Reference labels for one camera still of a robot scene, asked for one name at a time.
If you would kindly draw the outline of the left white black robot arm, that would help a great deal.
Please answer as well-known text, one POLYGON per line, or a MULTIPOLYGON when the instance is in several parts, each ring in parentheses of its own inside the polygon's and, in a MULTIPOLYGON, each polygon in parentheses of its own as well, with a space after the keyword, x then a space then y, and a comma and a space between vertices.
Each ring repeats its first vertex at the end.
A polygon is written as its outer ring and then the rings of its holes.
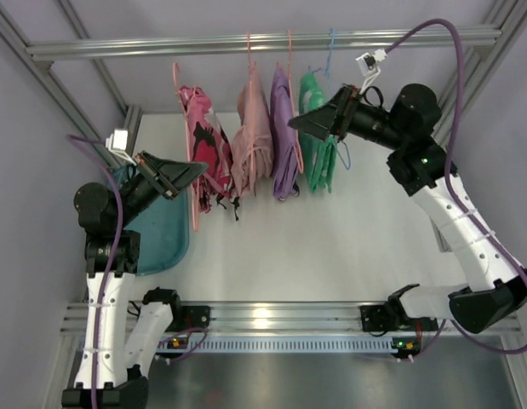
POLYGON ((135 175, 118 185, 109 170, 105 184, 90 182, 74 197, 86 233, 84 260, 88 316, 82 359, 64 408, 144 408, 149 371, 166 330, 181 318, 175 290, 146 293, 132 331, 127 331, 130 288, 140 257, 140 233, 127 226, 158 198, 175 200, 208 169, 206 163, 161 159, 142 151, 135 175))

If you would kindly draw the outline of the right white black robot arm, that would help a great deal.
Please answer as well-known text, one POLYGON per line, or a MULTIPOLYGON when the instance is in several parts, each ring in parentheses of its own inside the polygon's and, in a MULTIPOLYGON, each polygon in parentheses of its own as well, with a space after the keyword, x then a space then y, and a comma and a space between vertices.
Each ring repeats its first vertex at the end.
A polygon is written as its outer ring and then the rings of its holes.
POLYGON ((444 237, 465 279, 453 286, 407 285, 388 297, 388 312, 397 325, 452 320, 479 334, 527 302, 520 277, 527 268, 513 267, 496 249, 495 234, 468 202, 457 168, 431 136, 440 117, 436 95, 423 84, 405 85, 389 111, 343 85, 322 106, 292 118, 289 127, 320 140, 355 135, 390 149, 390 174, 444 237))

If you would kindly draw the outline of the pink patterned trousers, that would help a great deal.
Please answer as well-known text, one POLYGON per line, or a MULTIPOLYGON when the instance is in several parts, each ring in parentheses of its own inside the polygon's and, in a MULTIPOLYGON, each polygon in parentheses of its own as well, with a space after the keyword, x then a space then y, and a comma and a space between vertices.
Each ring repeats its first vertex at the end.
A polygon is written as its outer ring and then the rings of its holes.
POLYGON ((198 181, 199 213, 208 213, 212 204, 224 206, 228 200, 238 212, 240 199, 232 177, 232 148, 221 127, 211 99, 199 87, 181 87, 190 130, 192 162, 205 162, 208 170, 198 181))

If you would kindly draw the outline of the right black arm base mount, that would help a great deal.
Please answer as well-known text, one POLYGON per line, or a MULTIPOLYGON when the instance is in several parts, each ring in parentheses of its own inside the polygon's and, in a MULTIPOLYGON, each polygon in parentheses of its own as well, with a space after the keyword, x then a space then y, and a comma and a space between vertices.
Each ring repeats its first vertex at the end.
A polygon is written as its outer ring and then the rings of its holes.
POLYGON ((360 308, 360 314, 363 331, 376 337, 410 326, 409 321, 401 315, 397 308, 388 302, 364 305, 360 308))

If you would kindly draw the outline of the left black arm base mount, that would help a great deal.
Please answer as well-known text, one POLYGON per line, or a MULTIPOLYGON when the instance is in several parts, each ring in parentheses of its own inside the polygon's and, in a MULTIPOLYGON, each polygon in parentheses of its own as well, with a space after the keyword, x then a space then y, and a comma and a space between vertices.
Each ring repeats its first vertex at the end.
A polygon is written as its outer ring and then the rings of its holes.
POLYGON ((182 305, 173 309, 173 320, 168 332, 180 332, 194 327, 207 328, 210 323, 211 307, 209 305, 182 305))

